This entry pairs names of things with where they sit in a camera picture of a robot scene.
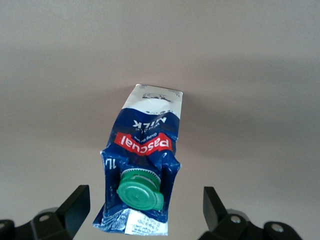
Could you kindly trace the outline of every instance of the bottle cap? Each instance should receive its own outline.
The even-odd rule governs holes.
[[[164,196],[160,178],[151,170],[130,168],[122,172],[117,194],[129,207],[137,210],[161,210]]]

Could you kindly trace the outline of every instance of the green plastic lid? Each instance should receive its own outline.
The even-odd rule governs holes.
[[[122,172],[117,194],[129,207],[137,210],[161,210],[164,196],[160,178],[151,170],[130,168]]]

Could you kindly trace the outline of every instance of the screw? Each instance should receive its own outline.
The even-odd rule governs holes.
[[[43,221],[45,221],[45,220],[48,220],[49,218],[50,218],[50,216],[49,216],[48,214],[46,214],[46,215],[41,216],[41,217],[39,218],[39,221],[40,221],[40,222],[43,222]]]
[[[272,224],[271,228],[273,230],[275,230],[276,232],[278,232],[278,233],[283,233],[284,232],[284,228],[282,226],[280,226],[279,224],[276,224],[276,223]]]
[[[231,216],[231,221],[234,222],[235,224],[241,223],[240,217],[235,216],[235,215]]]

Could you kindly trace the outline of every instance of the red label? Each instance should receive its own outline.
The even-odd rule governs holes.
[[[118,132],[114,142],[129,152],[140,156],[150,155],[155,151],[170,150],[172,151],[172,142],[164,133],[159,133],[158,136],[144,144],[140,144],[132,139],[130,134]]]

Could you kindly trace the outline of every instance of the gray surface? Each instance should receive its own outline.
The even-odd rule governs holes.
[[[259,227],[319,239],[319,12],[317,0],[0,1],[0,218],[21,225],[89,184],[75,239],[139,239],[91,223],[99,151],[142,83],[184,92],[166,239],[207,229],[203,186]]]

